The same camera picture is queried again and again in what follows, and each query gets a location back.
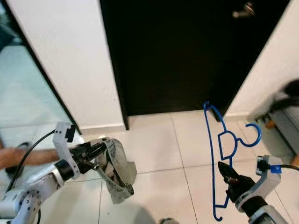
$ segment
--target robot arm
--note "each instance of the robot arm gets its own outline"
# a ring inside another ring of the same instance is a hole
[[[226,191],[229,199],[235,203],[239,212],[245,212],[250,224],[287,224],[276,209],[268,205],[266,196],[271,193],[281,181],[279,167],[281,159],[273,156],[259,156],[256,174],[261,176],[255,183],[250,177],[238,175],[229,165],[218,162],[221,175],[228,184]]]
[[[91,160],[106,150],[105,140],[91,146],[90,142],[78,145],[71,151],[67,142],[72,142],[75,129],[69,123],[59,122],[53,143],[59,162],[48,166],[30,177],[26,184],[7,192],[0,201],[0,219],[9,224],[32,224],[41,205],[70,178],[76,179],[97,167]]]

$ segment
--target gray cloth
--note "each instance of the gray cloth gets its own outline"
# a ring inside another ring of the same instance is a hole
[[[137,170],[134,162],[128,162],[122,144],[117,139],[98,139],[91,145],[104,142],[107,150],[95,160],[98,173],[106,181],[113,204],[122,203],[134,194],[132,184]]]

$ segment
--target baseboard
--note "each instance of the baseboard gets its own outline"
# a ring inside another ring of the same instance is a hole
[[[126,127],[124,124],[107,125],[107,126],[85,126],[80,128],[80,131],[84,135],[92,134],[106,134],[111,132],[125,131]]]
[[[225,114],[223,118],[226,121],[238,121],[252,119],[252,116],[249,113],[231,113]]]

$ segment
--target glass panel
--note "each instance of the glass panel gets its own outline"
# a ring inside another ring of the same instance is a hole
[[[0,2],[0,139],[5,147],[34,142],[58,121],[70,122]],[[53,147],[52,137],[37,148]]]

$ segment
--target door handle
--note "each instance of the door handle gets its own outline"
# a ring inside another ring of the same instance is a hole
[[[253,3],[252,2],[247,2],[244,4],[243,10],[241,11],[233,11],[233,17],[234,18],[244,18],[244,17],[251,17],[254,16],[254,8],[253,8]]]

